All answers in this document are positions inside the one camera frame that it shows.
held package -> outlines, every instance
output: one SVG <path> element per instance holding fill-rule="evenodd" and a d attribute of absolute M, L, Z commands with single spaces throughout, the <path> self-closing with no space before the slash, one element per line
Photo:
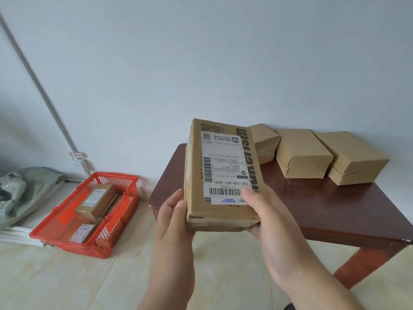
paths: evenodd
<path fill-rule="evenodd" d="M 241 197 L 265 193 L 251 130 L 194 119 L 185 152 L 187 224 L 197 231 L 241 231 L 259 222 Z"/>

red basket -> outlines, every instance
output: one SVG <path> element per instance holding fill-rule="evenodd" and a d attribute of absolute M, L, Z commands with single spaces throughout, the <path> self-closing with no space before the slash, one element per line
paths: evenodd
<path fill-rule="evenodd" d="M 136 211 L 137 180 L 137 176 L 122 173 L 93 173 L 33 229 L 30 237 L 54 244 L 71 253 L 107 258 Z M 96 184 L 113 184 L 116 192 L 123 197 L 86 243 L 70 243 L 69 239 L 80 225 L 90 223 L 90 220 L 76 216 L 75 209 Z"/>

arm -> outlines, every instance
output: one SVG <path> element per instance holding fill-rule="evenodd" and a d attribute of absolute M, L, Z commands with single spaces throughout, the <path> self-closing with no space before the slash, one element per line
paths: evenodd
<path fill-rule="evenodd" d="M 261 242 L 270 275 L 294 306 L 298 310 L 364 309 L 322 265 L 284 203 L 271 188 L 266 189 L 268 200 L 250 188 L 243 188 L 241 195 L 261 218 L 261 225 L 254 225 L 250 232 Z"/>
<path fill-rule="evenodd" d="M 184 310 L 194 291 L 193 233 L 185 226 L 182 197 L 177 190 L 159 210 L 148 288 L 138 310 Z"/>

wall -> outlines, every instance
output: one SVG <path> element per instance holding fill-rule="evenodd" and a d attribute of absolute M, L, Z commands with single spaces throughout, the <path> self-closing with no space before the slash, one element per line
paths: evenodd
<path fill-rule="evenodd" d="M 349 130 L 413 221 L 412 0 L 0 0 L 80 150 L 151 189 L 194 117 Z"/>
<path fill-rule="evenodd" d="M 84 178 L 69 162 L 70 147 L 0 28 L 0 176 L 47 166 Z"/>

vertical barcode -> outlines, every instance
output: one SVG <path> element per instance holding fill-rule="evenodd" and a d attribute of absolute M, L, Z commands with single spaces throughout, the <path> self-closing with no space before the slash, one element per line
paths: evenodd
<path fill-rule="evenodd" d="M 211 158 L 204 157 L 204 182 L 212 183 Z"/>
<path fill-rule="evenodd" d="M 209 188 L 210 195 L 240 196 L 241 190 L 236 188 Z"/>

